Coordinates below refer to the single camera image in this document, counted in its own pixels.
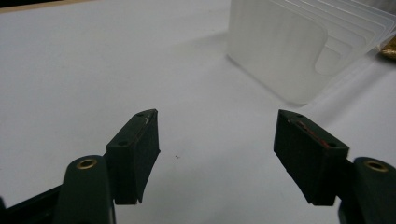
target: translucent plastic bin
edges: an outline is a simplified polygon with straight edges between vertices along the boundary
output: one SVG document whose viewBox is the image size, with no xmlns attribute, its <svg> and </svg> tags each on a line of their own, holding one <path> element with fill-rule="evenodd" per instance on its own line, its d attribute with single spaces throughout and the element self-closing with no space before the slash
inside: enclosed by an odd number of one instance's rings
<svg viewBox="0 0 396 224">
<path fill-rule="evenodd" d="M 371 2 L 232 0 L 228 54 L 286 101 L 306 104 L 394 36 L 396 4 Z"/>
</svg>

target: gold wrapper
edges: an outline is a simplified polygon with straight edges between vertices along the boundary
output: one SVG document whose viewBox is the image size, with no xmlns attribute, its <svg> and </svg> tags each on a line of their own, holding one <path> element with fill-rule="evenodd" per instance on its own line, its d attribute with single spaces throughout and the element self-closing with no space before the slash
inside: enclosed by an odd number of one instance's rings
<svg viewBox="0 0 396 224">
<path fill-rule="evenodd" d="M 392 60 L 396 60 L 396 36 L 393 37 L 389 43 L 381 49 L 381 54 Z"/>
</svg>

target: white table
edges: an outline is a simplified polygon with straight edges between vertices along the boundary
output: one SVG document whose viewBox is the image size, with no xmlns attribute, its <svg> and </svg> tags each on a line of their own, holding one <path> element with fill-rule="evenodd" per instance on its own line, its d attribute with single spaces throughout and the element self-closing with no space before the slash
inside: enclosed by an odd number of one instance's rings
<svg viewBox="0 0 396 224">
<path fill-rule="evenodd" d="M 0 14 L 0 195 L 7 206 L 103 155 L 135 113 L 159 110 L 144 201 L 118 223 L 338 223 L 273 151 L 279 108 L 396 165 L 395 63 L 366 57 L 312 103 L 288 105 L 226 56 L 230 0 L 87 1 Z"/>
</svg>

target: table surface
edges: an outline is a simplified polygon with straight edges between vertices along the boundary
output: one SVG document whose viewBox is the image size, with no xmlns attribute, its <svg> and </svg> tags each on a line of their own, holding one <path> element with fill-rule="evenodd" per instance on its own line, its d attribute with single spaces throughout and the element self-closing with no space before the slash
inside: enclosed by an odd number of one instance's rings
<svg viewBox="0 0 396 224">
<path fill-rule="evenodd" d="M 365 56 L 308 105 L 289 105 L 226 56 L 230 0 L 98 0 L 0 14 L 0 195 L 11 206 L 103 155 L 135 113 L 159 110 L 142 204 L 118 223 L 338 223 L 273 151 L 278 109 L 305 114 L 396 165 L 395 64 Z"/>
</svg>

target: clear plastic box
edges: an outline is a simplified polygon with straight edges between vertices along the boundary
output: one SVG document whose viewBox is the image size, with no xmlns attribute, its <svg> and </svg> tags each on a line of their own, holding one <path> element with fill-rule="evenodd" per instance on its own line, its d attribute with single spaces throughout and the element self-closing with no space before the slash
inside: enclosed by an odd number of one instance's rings
<svg viewBox="0 0 396 224">
<path fill-rule="evenodd" d="M 384 0 L 232 0 L 228 54 L 286 101 L 306 104 L 395 35 L 395 11 Z"/>
</svg>

